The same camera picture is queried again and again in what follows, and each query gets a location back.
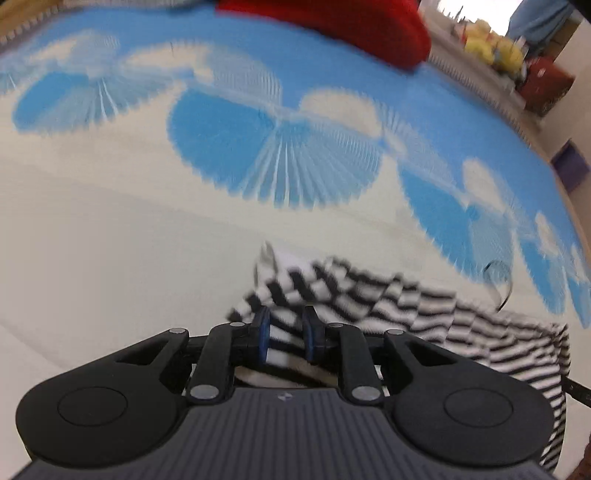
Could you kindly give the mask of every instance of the blue sky print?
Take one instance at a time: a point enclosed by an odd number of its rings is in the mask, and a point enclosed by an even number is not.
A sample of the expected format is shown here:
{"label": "blue sky print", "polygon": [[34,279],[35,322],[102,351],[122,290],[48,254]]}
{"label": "blue sky print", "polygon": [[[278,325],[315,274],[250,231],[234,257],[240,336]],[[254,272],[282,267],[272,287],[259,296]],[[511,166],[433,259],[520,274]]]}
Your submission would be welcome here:
{"label": "blue sky print", "polygon": [[492,281],[506,281],[513,266],[511,224],[498,179],[483,162],[467,159],[460,188],[446,162],[395,113],[383,109],[384,140],[398,160],[408,204],[425,233],[458,272],[483,282],[493,262]]}
{"label": "blue sky print", "polygon": [[[482,283],[491,261],[525,263],[549,311],[565,311],[570,296],[591,325],[591,277],[551,170],[428,65],[399,72],[211,5],[183,15],[87,9],[0,61],[0,96],[15,101],[13,123],[27,134],[97,128],[174,92],[170,111],[146,110],[167,119],[174,161],[277,208],[350,202],[392,157],[417,227],[458,272]],[[505,269],[490,274],[506,280]]]}
{"label": "blue sky print", "polygon": [[535,228],[519,236],[519,246],[531,279],[552,313],[564,311],[565,250],[554,227],[538,212]]}
{"label": "blue sky print", "polygon": [[591,326],[591,271],[580,248],[572,245],[567,254],[566,278],[574,309],[584,328]]}
{"label": "blue sky print", "polygon": [[0,97],[19,88],[43,68],[43,63],[28,56],[30,47],[7,51],[0,57]]}
{"label": "blue sky print", "polygon": [[318,97],[332,103],[331,92],[310,92],[300,109],[288,109],[281,83],[260,62],[214,46],[195,46],[194,55],[194,81],[171,111],[168,131],[204,179],[230,194],[291,208],[347,202],[375,180],[378,146],[310,112],[319,101],[307,108]]}
{"label": "blue sky print", "polygon": [[40,52],[49,71],[23,94],[12,114],[21,132],[58,133],[114,119],[172,84],[171,72],[115,62],[118,41],[92,31]]}

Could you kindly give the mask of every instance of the black cable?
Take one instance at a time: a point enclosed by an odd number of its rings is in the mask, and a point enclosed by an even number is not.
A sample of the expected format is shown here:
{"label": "black cable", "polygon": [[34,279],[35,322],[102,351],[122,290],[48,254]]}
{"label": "black cable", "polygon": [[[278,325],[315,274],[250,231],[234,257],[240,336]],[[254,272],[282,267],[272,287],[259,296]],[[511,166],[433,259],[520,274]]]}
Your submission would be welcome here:
{"label": "black cable", "polygon": [[[493,265],[497,265],[498,267],[501,268],[501,270],[503,271],[501,274],[501,278],[503,278],[504,280],[507,280],[507,282],[509,282],[509,291],[507,292],[507,296],[505,297],[505,300],[503,300],[503,297],[501,296],[499,290],[497,289],[495,282],[491,278],[491,274],[490,274],[489,270],[491,269],[491,267],[493,267]],[[500,312],[501,309],[509,301],[509,297],[511,297],[511,293],[513,292],[513,277],[511,276],[511,269],[510,269],[509,265],[507,265],[505,262],[503,262],[501,260],[493,260],[493,261],[489,262],[487,266],[484,267],[484,270],[482,271],[482,276],[484,277],[486,283],[492,287],[492,290],[495,292],[496,296],[498,296],[499,306],[496,308],[496,311]]]}

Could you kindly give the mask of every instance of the white wall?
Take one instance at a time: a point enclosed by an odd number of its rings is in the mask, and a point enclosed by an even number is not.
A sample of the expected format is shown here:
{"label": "white wall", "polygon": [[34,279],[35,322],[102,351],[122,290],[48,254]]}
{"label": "white wall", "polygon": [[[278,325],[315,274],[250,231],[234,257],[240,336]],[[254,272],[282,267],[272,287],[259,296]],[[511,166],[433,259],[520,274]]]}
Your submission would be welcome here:
{"label": "white wall", "polygon": [[591,160],[591,25],[583,21],[556,59],[556,65],[575,75],[566,96],[546,115],[540,140],[553,156],[571,138]]}

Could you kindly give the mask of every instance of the metal screw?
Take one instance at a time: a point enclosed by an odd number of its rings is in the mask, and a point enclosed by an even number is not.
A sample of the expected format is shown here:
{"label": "metal screw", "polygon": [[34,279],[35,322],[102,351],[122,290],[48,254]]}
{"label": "metal screw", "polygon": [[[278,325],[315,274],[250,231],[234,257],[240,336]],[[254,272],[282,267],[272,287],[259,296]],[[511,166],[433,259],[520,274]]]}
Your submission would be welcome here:
{"label": "metal screw", "polygon": [[351,394],[356,400],[374,401],[377,400],[382,393],[375,387],[361,385],[360,387],[355,387]]}
{"label": "metal screw", "polygon": [[195,385],[190,391],[191,396],[198,400],[212,400],[216,398],[219,393],[220,391],[216,387],[207,384]]}

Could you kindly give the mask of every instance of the ridged gray surface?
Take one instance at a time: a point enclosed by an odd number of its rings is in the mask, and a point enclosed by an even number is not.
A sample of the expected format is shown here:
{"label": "ridged gray surface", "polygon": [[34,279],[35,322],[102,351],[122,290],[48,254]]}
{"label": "ridged gray surface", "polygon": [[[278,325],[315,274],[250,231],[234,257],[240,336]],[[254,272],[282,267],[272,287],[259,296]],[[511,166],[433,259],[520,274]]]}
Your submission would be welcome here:
{"label": "ridged gray surface", "polygon": [[238,388],[224,404],[198,407],[164,445],[100,470],[37,460],[18,480],[548,480],[533,462],[474,472],[442,465],[407,446],[376,408],[336,390]]}

